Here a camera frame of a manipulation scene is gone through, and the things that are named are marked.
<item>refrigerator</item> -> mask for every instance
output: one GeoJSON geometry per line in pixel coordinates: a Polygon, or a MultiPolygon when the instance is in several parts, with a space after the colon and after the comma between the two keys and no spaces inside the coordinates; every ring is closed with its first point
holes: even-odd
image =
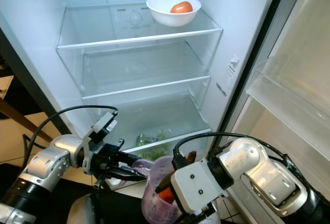
{"type": "MultiPolygon", "coordinates": [[[[199,0],[182,27],[146,0],[0,0],[0,28],[55,110],[119,109],[105,142],[155,160],[204,132],[250,134],[288,153],[330,199],[330,0],[199,0]],[[140,136],[153,142],[137,146],[140,136]]],[[[104,114],[62,119],[83,137],[104,114]]],[[[197,158],[227,139],[183,145],[197,158]]],[[[246,178],[229,190],[250,223],[282,223],[246,178]]]]}

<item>sticker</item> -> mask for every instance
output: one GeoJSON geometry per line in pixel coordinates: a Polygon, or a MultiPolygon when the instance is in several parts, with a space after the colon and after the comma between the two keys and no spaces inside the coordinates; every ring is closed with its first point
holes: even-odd
{"type": "Polygon", "coordinates": [[[233,54],[223,78],[223,85],[226,90],[230,90],[233,81],[235,80],[235,73],[238,62],[239,62],[239,58],[235,54],[233,54]]]}
{"type": "Polygon", "coordinates": [[[116,120],[113,120],[109,126],[107,126],[107,131],[111,132],[111,130],[114,128],[114,126],[117,124],[118,122],[116,120]]]}

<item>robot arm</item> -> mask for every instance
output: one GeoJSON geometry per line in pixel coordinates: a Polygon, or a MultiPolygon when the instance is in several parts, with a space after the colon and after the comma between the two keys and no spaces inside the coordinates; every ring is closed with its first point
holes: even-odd
{"type": "MultiPolygon", "coordinates": [[[[225,196],[224,190],[246,175],[257,196],[285,223],[330,223],[329,202],[282,163],[270,159],[264,147],[253,139],[239,138],[229,151],[209,161],[202,159],[176,169],[170,187],[185,213],[212,210],[210,202],[225,196]]],[[[197,222],[190,216],[178,223],[197,222]]]]}
{"type": "Polygon", "coordinates": [[[145,176],[129,167],[119,167],[119,162],[131,166],[139,157],[120,152],[119,146],[103,143],[103,138],[117,123],[116,112],[108,112],[83,138],[62,135],[50,146],[38,152],[18,176],[0,202],[0,223],[34,223],[43,206],[68,167],[83,167],[86,174],[98,178],[100,188],[106,178],[141,181],[145,176]]]}

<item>refrigerator label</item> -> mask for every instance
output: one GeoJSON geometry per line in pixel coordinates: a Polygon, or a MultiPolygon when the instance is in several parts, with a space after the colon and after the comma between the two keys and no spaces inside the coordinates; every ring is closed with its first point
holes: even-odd
{"type": "Polygon", "coordinates": [[[235,54],[233,54],[223,79],[225,90],[230,90],[233,81],[235,80],[235,73],[238,62],[239,62],[239,58],[235,54]]]}

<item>temperature control dial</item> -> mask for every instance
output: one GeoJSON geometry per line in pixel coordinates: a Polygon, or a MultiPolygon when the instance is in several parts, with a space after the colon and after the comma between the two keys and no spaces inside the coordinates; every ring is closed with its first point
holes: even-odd
{"type": "Polygon", "coordinates": [[[132,12],[129,16],[129,22],[131,25],[137,26],[141,23],[142,17],[137,12],[132,12]]]}

